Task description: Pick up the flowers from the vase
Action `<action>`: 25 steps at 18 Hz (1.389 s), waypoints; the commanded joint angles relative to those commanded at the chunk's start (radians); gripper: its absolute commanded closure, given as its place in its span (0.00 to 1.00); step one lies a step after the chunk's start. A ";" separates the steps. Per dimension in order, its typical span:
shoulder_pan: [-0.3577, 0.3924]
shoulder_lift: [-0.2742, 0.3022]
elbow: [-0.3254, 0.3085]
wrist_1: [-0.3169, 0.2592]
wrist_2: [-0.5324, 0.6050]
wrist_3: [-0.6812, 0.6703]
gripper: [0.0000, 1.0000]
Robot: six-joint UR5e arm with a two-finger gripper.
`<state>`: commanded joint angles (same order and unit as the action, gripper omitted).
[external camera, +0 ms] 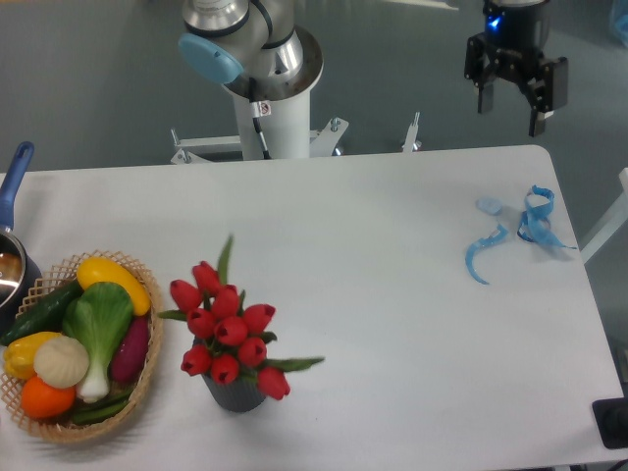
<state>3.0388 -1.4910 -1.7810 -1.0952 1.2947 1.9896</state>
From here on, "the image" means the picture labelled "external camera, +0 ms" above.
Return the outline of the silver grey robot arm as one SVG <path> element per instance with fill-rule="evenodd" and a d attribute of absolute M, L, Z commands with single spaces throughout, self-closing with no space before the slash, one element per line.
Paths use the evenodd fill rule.
<path fill-rule="evenodd" d="M 467 40 L 464 76 L 478 93 L 478 111 L 493 107 L 493 83 L 515 84 L 531 108 L 529 134 L 568 101 L 568 61 L 550 59 L 546 1 L 486 1 L 484 29 Z M 186 1 L 183 59 L 205 79 L 249 102 L 292 98 L 322 73 L 318 43 L 294 22 L 291 1 Z"/>

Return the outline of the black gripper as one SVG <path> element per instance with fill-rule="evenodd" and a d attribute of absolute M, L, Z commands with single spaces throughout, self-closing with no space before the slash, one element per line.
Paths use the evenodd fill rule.
<path fill-rule="evenodd" d="M 477 112 L 493 109 L 496 79 L 514 83 L 531 108 L 531 137 L 542 134 L 547 118 L 568 102 L 569 61 L 548 59 L 543 51 L 550 32 L 549 4 L 486 1 L 484 30 L 466 43 L 463 74 L 477 92 Z"/>

